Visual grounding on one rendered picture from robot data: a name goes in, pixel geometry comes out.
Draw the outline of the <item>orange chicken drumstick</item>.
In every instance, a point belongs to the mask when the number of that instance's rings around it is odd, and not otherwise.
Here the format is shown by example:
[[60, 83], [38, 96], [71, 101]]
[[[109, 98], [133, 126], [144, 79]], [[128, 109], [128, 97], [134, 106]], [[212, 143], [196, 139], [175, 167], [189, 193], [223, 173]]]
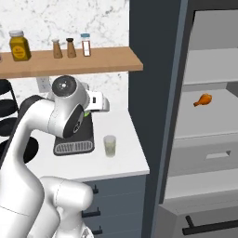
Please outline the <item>orange chicken drumstick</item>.
[[210, 94], [205, 93], [199, 98], [198, 101], [195, 101], [193, 103], [193, 106], [196, 107], [196, 106], [199, 106], [199, 105], [207, 105], [211, 101], [212, 101], [212, 96]]

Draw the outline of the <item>white wall socket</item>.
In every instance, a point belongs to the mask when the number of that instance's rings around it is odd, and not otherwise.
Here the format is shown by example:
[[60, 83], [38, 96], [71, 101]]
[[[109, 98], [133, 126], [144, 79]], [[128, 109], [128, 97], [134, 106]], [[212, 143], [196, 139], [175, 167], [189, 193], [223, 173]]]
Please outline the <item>white wall socket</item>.
[[40, 93], [46, 93], [50, 89], [50, 81], [48, 76], [41, 76], [36, 78], [38, 90]]

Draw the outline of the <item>dark grey tall cabinet panel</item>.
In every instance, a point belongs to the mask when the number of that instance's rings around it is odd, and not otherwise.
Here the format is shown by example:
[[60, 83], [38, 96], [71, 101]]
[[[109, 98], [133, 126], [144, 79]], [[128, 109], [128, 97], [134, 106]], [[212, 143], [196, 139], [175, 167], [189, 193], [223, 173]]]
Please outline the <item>dark grey tall cabinet panel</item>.
[[129, 46], [143, 64], [128, 74], [128, 110], [150, 172], [146, 176], [141, 238], [153, 238], [164, 199], [180, 37], [189, 0], [131, 0]]

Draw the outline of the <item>brown shaker black cap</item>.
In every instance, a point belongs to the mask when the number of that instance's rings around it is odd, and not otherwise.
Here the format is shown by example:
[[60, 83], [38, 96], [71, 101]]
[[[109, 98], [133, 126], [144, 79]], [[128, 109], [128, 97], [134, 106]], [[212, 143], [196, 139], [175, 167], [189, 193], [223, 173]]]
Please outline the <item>brown shaker black cap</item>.
[[69, 58], [75, 58], [76, 57], [76, 52], [75, 52], [75, 48], [73, 45], [73, 39], [72, 38], [67, 38], [67, 56]]

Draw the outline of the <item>yellow mustard jar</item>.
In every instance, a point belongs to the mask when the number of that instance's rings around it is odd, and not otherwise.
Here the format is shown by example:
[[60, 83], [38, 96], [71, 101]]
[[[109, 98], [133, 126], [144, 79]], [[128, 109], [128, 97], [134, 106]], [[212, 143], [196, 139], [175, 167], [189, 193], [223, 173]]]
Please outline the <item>yellow mustard jar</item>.
[[9, 32], [10, 49], [14, 61], [29, 60], [32, 56], [28, 40], [24, 37], [22, 30], [14, 30]]

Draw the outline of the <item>grey open fridge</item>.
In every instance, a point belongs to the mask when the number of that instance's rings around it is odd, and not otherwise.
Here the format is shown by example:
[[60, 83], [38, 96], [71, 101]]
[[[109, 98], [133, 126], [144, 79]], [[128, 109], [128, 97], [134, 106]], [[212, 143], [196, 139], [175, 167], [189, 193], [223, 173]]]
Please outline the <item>grey open fridge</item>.
[[238, 238], [238, 0], [182, 0], [153, 238]]

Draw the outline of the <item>brown shaker white cap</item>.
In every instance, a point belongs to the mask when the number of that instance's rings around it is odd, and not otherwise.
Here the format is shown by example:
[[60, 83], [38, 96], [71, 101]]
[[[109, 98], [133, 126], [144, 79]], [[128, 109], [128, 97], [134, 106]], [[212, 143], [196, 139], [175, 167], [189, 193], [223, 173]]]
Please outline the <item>brown shaker white cap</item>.
[[59, 39], [53, 39], [53, 56], [55, 59], [61, 59], [62, 58], [62, 52], [60, 49], [60, 40]]

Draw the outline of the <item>black coffee machine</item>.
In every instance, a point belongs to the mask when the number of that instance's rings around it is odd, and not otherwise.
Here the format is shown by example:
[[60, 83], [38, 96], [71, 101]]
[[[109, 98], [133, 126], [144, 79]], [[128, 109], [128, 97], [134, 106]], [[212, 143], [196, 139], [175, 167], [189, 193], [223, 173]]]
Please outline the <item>black coffee machine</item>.
[[92, 116], [84, 117], [78, 131], [68, 139], [55, 138], [53, 153], [56, 156], [66, 156], [90, 153], [95, 149]]

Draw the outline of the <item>grey fridge crisper drawer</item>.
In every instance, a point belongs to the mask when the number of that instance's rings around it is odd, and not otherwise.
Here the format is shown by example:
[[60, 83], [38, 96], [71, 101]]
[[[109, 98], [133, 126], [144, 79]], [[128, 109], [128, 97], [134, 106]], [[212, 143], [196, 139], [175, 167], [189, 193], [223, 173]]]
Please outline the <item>grey fridge crisper drawer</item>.
[[238, 134], [175, 139], [170, 177], [238, 168]]

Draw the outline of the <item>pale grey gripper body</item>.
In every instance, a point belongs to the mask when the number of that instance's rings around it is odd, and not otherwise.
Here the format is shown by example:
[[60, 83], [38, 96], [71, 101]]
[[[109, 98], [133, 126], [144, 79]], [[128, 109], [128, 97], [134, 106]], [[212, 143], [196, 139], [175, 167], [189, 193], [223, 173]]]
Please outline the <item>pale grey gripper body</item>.
[[100, 110], [102, 112], [108, 112], [110, 110], [110, 102], [105, 97], [102, 97], [102, 107]]

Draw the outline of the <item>spice jar blue lid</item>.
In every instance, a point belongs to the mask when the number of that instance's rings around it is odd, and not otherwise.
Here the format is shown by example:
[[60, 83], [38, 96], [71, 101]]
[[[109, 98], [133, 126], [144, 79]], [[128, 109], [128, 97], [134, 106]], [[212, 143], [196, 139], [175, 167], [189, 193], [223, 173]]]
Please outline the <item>spice jar blue lid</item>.
[[85, 57], [91, 56], [91, 48], [90, 48], [90, 34], [89, 33], [82, 33], [81, 34], [82, 40], [82, 48]]

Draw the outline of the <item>blue-grey drawer front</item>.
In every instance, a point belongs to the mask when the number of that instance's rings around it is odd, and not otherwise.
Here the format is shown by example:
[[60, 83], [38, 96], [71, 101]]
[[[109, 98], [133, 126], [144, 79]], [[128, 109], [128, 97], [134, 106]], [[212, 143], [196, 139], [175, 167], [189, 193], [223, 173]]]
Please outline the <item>blue-grey drawer front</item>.
[[99, 193], [95, 194], [96, 197], [106, 197], [134, 192], [143, 192], [145, 187], [145, 179], [145, 176], [110, 178], [89, 181], [87, 185], [89, 185], [92, 190], [94, 185], [97, 185]]
[[100, 216], [92, 218], [84, 218], [86, 224], [96, 223], [103, 218], [113, 218], [115, 216], [130, 215], [134, 213], [140, 213], [142, 211], [142, 200], [120, 200], [120, 201], [101, 201], [100, 203], [93, 204], [84, 212], [100, 210]]
[[91, 231], [97, 230], [99, 226], [102, 228], [103, 233], [95, 235], [95, 238], [119, 238], [122, 235], [124, 238], [132, 236], [136, 238], [140, 236], [141, 226], [139, 224], [123, 224], [123, 223], [104, 223], [89, 225]]

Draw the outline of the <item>grey freezer drawer front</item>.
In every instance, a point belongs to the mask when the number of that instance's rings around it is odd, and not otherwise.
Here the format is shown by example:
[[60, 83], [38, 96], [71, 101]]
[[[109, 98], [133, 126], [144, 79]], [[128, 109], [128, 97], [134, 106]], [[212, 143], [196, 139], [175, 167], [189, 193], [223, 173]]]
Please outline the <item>grey freezer drawer front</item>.
[[238, 219], [238, 191], [166, 199], [158, 208], [155, 238], [238, 238], [238, 228], [184, 235], [186, 216], [195, 226]]

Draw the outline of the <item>glass of lemonade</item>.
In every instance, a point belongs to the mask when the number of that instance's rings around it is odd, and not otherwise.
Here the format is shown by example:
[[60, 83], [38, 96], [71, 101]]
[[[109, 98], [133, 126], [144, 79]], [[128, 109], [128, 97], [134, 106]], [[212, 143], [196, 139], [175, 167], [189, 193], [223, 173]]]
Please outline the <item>glass of lemonade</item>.
[[103, 142], [104, 142], [105, 154], [108, 157], [114, 157], [115, 149], [116, 149], [116, 136], [107, 135], [103, 138]]

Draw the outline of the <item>wooden wall shelf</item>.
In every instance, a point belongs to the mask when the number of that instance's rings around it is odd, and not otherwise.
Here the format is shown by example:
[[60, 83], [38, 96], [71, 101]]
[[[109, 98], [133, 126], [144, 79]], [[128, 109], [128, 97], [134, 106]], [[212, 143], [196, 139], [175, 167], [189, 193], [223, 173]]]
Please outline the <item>wooden wall shelf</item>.
[[10, 53], [2, 53], [0, 79], [143, 70], [129, 46], [92, 48], [90, 57], [85, 57], [82, 49], [77, 49], [72, 59], [67, 57], [66, 49], [62, 54], [62, 59], [54, 59], [51, 50], [33, 51], [28, 61], [14, 61]]

